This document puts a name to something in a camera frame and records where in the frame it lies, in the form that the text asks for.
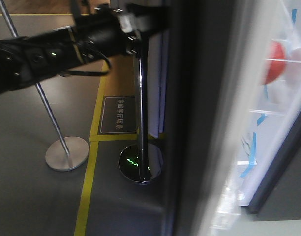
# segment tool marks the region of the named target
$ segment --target sign with chinese text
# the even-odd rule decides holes
[[[105,97],[100,134],[135,133],[135,98]]]

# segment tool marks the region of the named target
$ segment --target green led light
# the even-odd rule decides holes
[[[136,162],[132,161],[131,159],[127,159],[128,162],[130,162],[134,166],[139,166]]]
[[[127,161],[128,161],[129,163],[131,163],[132,165],[134,165],[134,166],[139,166],[138,163],[132,161],[131,159],[127,159]]]

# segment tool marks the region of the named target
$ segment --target red ball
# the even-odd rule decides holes
[[[272,41],[270,45],[269,58],[286,59],[285,49],[281,43]],[[286,62],[269,60],[268,67],[269,69],[264,81],[265,85],[276,80],[284,72],[286,67]]]

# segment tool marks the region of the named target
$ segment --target robotic arm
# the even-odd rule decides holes
[[[168,8],[127,6],[129,13],[96,8],[96,14],[73,12],[75,26],[34,37],[0,40],[0,94],[61,75],[99,76],[105,72],[68,71],[122,54],[138,56],[143,41],[168,26]]]

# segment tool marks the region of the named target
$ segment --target silver stanchion base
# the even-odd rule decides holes
[[[120,154],[119,168],[122,174],[134,183],[149,184],[159,177],[163,165],[161,151],[154,144],[148,144],[148,160],[147,179],[141,179],[138,165],[138,149],[136,145],[130,145]]]
[[[64,138],[70,151],[66,155],[60,140],[55,141],[46,152],[48,166],[56,171],[71,171],[82,165],[89,153],[88,143],[79,137]]]

